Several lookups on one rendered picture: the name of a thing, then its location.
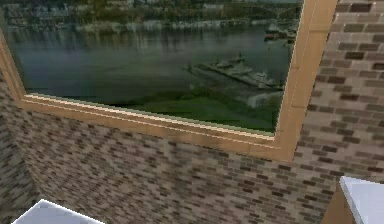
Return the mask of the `white topped wooden cabinet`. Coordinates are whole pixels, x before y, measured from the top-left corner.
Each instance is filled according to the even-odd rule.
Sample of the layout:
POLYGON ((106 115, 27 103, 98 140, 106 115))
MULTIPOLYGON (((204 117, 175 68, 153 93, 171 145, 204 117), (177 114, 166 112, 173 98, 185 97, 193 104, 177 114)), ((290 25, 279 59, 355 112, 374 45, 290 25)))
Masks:
POLYGON ((384 224, 384 184, 342 176, 320 224, 384 224))

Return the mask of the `white flat topped furniture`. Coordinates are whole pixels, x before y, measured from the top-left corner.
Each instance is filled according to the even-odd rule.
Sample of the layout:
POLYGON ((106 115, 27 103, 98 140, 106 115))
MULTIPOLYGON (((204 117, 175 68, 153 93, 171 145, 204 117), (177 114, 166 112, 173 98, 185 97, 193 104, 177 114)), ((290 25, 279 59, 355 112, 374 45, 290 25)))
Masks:
POLYGON ((20 215, 11 224, 105 224, 45 199, 20 215))

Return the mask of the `wooden framed window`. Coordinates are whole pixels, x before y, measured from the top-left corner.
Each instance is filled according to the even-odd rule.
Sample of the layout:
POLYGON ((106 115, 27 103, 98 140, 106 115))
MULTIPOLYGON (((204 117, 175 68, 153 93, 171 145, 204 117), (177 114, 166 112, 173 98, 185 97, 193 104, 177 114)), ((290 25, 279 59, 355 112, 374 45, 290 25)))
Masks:
POLYGON ((338 0, 0 0, 15 104, 289 161, 338 0))

